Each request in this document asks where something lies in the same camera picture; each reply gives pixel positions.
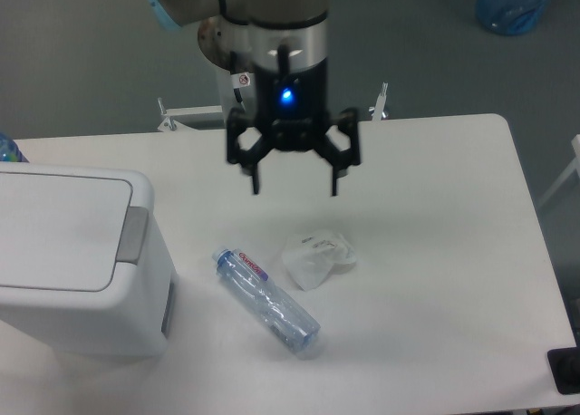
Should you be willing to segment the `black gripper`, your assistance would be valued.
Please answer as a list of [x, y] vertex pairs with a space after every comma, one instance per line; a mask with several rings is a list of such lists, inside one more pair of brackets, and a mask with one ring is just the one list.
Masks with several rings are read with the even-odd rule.
[[[336, 117], [327, 110], [327, 61], [300, 72], [280, 75], [255, 65], [257, 112], [250, 118], [241, 108], [233, 108], [226, 121], [227, 162], [239, 165], [252, 181], [254, 195], [260, 192], [259, 162], [271, 150], [306, 152], [314, 150], [332, 168], [331, 196], [338, 195], [338, 182], [348, 168], [362, 163], [359, 113], [347, 108]], [[240, 136], [249, 128], [260, 137], [243, 149]], [[348, 139], [341, 149], [329, 135], [336, 128]]]

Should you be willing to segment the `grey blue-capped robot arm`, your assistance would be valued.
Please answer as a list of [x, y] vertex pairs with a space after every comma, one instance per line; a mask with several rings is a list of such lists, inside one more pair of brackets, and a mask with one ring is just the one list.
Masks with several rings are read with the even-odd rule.
[[227, 161], [260, 189], [258, 164], [272, 150], [314, 151], [332, 168], [332, 193], [361, 163], [358, 111], [327, 109], [329, 0], [148, 0], [169, 29], [222, 23], [217, 46], [232, 74], [247, 72], [255, 108], [225, 108]]

